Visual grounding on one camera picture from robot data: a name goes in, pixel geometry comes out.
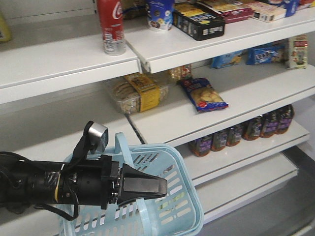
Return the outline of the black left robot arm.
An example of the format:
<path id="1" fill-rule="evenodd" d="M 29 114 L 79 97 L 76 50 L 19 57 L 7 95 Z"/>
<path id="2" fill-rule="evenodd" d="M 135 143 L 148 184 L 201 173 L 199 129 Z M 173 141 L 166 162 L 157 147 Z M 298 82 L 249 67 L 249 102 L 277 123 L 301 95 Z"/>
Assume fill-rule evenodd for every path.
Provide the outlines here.
<path id="1" fill-rule="evenodd" d="M 101 155 L 75 162 L 32 161 L 0 154 L 0 206 L 21 214 L 30 206 L 76 219 L 80 206 L 124 206 L 167 194 L 167 181 Z"/>

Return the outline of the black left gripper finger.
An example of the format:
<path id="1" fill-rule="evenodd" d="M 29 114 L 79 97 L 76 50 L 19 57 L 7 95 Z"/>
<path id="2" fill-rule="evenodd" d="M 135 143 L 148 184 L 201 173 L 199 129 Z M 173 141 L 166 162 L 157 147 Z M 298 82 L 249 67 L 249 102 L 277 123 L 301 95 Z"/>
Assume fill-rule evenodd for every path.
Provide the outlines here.
<path id="1" fill-rule="evenodd" d="M 117 180 L 117 204 L 120 206 L 137 199 L 156 199 L 167 194 L 167 180 L 141 172 L 123 164 Z"/>

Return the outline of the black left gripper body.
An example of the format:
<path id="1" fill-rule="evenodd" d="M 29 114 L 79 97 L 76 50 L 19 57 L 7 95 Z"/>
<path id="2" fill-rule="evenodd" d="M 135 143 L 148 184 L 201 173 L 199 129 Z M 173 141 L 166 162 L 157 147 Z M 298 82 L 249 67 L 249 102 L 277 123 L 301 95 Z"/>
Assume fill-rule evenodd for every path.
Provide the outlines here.
<path id="1" fill-rule="evenodd" d="M 120 164 L 111 156 L 83 160 L 60 175 L 58 204 L 100 206 L 107 209 L 118 200 Z"/>

